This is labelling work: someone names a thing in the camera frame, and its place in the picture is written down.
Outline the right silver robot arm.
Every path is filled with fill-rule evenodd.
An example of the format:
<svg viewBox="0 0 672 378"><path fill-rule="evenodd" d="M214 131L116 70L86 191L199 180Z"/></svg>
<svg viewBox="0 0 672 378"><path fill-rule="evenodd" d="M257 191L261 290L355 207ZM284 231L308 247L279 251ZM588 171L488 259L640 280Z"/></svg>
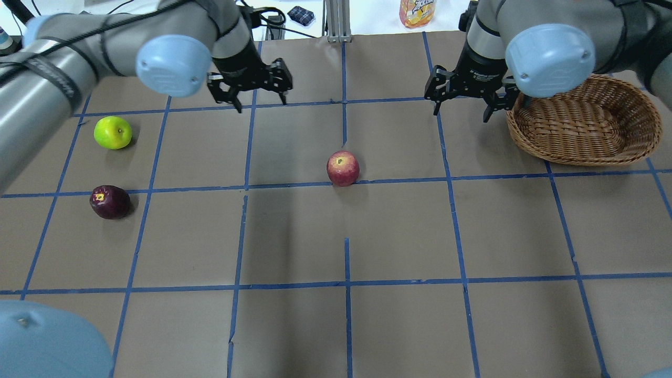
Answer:
<svg viewBox="0 0 672 378"><path fill-rule="evenodd" d="M633 71L670 107L670 1L471 1L456 67L435 66L424 98L481 98L484 121L522 94L549 98L592 74Z"/></svg>

